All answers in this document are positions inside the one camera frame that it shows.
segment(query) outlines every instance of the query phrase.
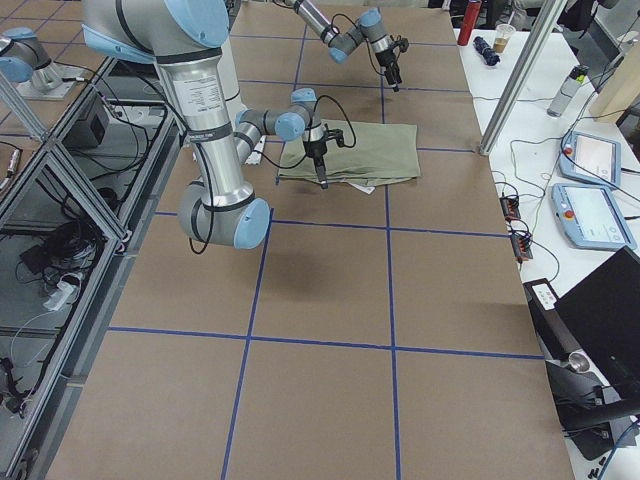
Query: computer monitor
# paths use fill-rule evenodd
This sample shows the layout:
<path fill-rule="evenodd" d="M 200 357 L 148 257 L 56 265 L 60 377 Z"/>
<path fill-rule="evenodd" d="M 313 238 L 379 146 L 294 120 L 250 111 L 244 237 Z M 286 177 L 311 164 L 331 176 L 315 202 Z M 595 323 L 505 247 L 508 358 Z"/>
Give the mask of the computer monitor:
<path fill-rule="evenodd" d="M 621 248 L 555 308 L 620 396 L 640 397 L 640 258 Z"/>

